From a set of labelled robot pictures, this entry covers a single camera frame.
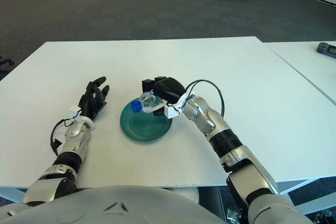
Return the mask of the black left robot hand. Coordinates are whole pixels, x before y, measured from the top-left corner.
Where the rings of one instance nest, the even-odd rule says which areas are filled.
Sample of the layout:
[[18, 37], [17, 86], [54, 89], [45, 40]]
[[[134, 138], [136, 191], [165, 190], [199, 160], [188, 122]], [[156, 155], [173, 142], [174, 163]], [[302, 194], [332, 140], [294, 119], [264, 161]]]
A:
[[85, 116], [90, 120], [94, 120], [97, 114], [107, 104], [106, 96], [109, 92], [109, 85], [106, 85], [103, 89], [100, 86], [106, 81], [106, 77], [100, 77], [96, 80], [90, 81], [86, 87], [85, 93], [81, 96], [78, 108], [76, 108], [74, 116]]

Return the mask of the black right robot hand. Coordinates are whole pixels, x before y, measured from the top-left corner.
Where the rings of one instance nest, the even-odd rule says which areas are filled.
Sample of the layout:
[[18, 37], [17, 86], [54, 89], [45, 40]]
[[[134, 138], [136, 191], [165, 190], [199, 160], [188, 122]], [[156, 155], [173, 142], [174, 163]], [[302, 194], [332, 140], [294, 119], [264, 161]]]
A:
[[142, 81], [142, 91], [152, 91], [153, 94], [165, 104], [162, 108], [154, 110], [154, 116], [166, 116], [168, 119], [176, 117], [182, 112], [180, 98], [186, 93], [186, 89], [172, 77], [155, 77], [153, 80]]

